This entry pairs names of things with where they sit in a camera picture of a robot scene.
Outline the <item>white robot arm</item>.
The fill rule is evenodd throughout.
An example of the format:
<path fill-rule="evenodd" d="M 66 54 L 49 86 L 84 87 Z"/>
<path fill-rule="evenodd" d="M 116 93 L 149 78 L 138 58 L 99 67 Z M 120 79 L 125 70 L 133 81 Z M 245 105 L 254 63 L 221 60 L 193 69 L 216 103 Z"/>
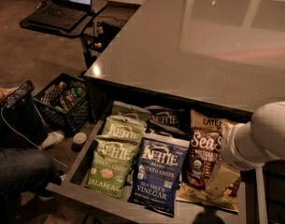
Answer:
<path fill-rule="evenodd" d="M 209 178 L 206 192 L 221 196 L 239 171 L 263 167 L 269 161 L 285 161 L 285 102 L 263 105 L 247 123 L 238 123 L 223 135 L 221 161 Z"/>

